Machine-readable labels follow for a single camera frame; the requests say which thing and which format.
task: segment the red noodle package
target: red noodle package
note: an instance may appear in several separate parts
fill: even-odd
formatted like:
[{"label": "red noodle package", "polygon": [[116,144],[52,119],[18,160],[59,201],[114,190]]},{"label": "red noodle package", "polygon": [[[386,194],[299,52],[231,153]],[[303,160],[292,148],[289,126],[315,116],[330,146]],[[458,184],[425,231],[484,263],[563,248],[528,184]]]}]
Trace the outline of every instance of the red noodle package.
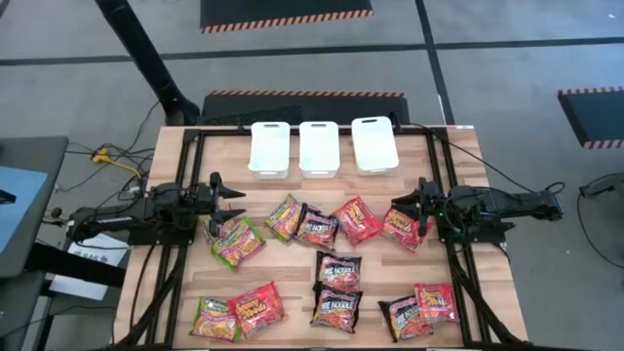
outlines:
[{"label": "red noodle package", "polygon": [[[432,226],[432,223],[427,222],[427,232],[431,230]],[[394,209],[390,209],[383,218],[381,235],[401,244],[411,252],[414,252],[425,238],[418,235],[417,220],[413,220]]]},{"label": "red noodle package", "polygon": [[338,219],[340,229],[346,233],[353,246],[381,232],[381,223],[359,196],[347,201],[333,215]]},{"label": "red noodle package", "polygon": [[275,282],[229,299],[227,306],[236,314],[246,337],[284,318],[284,306]]},{"label": "red noodle package", "polygon": [[414,284],[420,315],[427,323],[458,322],[450,284]]}]

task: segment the black mat with striped border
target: black mat with striped border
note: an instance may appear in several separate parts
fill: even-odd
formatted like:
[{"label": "black mat with striped border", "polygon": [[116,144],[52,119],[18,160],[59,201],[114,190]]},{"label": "black mat with striped border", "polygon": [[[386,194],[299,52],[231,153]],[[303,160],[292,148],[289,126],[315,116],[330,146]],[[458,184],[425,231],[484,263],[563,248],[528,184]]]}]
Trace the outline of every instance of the black mat with striped border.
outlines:
[{"label": "black mat with striped border", "polygon": [[202,0],[200,11],[205,34],[373,15],[370,0]]},{"label": "black mat with striped border", "polygon": [[560,90],[558,98],[584,148],[624,147],[622,87]]},{"label": "black mat with striped border", "polygon": [[213,91],[204,100],[207,125],[253,122],[334,121],[350,125],[354,118],[388,116],[394,112],[401,124],[410,122],[403,93],[321,91]]}]

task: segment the instant noodle package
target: instant noodle package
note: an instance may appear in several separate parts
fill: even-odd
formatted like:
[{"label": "instant noodle package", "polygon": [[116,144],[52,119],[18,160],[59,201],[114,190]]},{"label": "instant noodle package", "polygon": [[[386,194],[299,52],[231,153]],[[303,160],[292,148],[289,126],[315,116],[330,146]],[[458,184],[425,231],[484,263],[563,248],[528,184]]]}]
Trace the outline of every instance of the instant noodle package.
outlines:
[{"label": "instant noodle package", "polygon": [[324,215],[320,210],[308,204],[303,204],[301,219],[293,237],[304,244],[333,251],[335,234],[338,231],[338,220],[330,215]]},{"label": "instant noodle package", "polygon": [[355,332],[362,292],[341,292],[318,282],[314,286],[316,306],[312,326],[325,326]]},{"label": "instant noodle package", "polygon": [[264,247],[265,241],[247,217],[230,231],[224,230],[211,246],[211,254],[233,271],[252,254]]},{"label": "instant noodle package", "polygon": [[358,292],[361,265],[361,257],[338,257],[316,252],[316,280],[342,292]]},{"label": "instant noodle package", "polygon": [[241,328],[225,300],[201,297],[190,334],[236,342],[241,336]]},{"label": "instant noodle package", "polygon": [[[429,232],[432,225],[432,223],[427,223],[427,232]],[[413,220],[406,214],[402,214],[394,209],[390,209],[383,218],[381,235],[401,244],[411,252],[414,252],[425,238],[418,235],[417,220]]]},{"label": "instant noodle package", "polygon": [[281,321],[285,315],[275,282],[229,299],[227,306],[236,315],[245,337]]},{"label": "instant noodle package", "polygon": [[266,219],[266,225],[271,228],[275,237],[287,243],[296,232],[301,215],[301,204],[289,194],[286,200]]},{"label": "instant noodle package", "polygon": [[458,322],[450,284],[414,284],[420,314],[428,323]]},{"label": "instant noodle package", "polygon": [[433,326],[427,324],[420,316],[416,296],[401,297],[394,301],[378,301],[377,303],[394,342],[433,333]]},{"label": "instant noodle package", "polygon": [[340,229],[354,247],[381,232],[381,223],[359,196],[347,201],[333,215],[338,219]]}]

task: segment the white plastic container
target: white plastic container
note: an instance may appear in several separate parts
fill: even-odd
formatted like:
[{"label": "white plastic container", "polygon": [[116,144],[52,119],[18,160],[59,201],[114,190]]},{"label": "white plastic container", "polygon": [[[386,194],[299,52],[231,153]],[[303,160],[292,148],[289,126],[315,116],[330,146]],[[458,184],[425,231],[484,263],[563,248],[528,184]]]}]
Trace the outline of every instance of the white plastic container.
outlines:
[{"label": "white plastic container", "polygon": [[358,174],[376,176],[399,167],[399,154],[388,117],[356,118],[351,123]]},{"label": "white plastic container", "polygon": [[299,168],[305,178],[333,178],[340,168],[340,141],[335,122],[299,125]]},{"label": "white plastic container", "polygon": [[289,175],[291,126],[286,122],[252,124],[249,169],[258,179],[282,179]]}]

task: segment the concrete floor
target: concrete floor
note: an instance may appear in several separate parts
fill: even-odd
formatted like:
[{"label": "concrete floor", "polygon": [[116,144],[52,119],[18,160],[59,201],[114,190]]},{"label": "concrete floor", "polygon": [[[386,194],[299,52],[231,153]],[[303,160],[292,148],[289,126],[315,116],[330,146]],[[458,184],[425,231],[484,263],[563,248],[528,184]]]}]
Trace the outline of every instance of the concrete floor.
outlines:
[{"label": "concrete floor", "polygon": [[[423,43],[412,0],[372,3],[372,19],[201,35],[199,1],[131,0],[161,53]],[[624,3],[618,0],[425,3],[436,42],[624,35]],[[124,54],[93,1],[13,0],[0,19],[0,60]],[[579,185],[622,171],[622,151],[582,149],[556,90],[622,85],[624,45],[452,50],[438,55],[455,122],[476,126],[487,160],[533,189],[556,180],[567,182],[562,221],[516,220],[518,227],[508,235],[530,339],[542,345],[621,349],[624,272],[589,247],[574,205]],[[399,91],[406,93],[412,121],[443,123],[425,51],[197,59],[168,61],[167,67],[198,104],[215,89]],[[128,145],[155,101],[132,63],[0,66],[0,82],[0,137],[65,135],[90,146],[106,141]],[[154,144],[163,121],[157,108],[139,147]],[[86,157],[67,155],[58,183],[71,185],[95,167]],[[488,174],[492,186],[519,191],[495,173]],[[95,205],[126,178],[123,171],[107,169],[70,193],[55,194],[51,206],[70,213]],[[585,202],[583,214],[597,246],[622,262],[618,205],[607,195]],[[40,237],[56,243],[63,233],[46,227]],[[100,347],[109,340],[111,317],[58,318],[48,348]]]}]

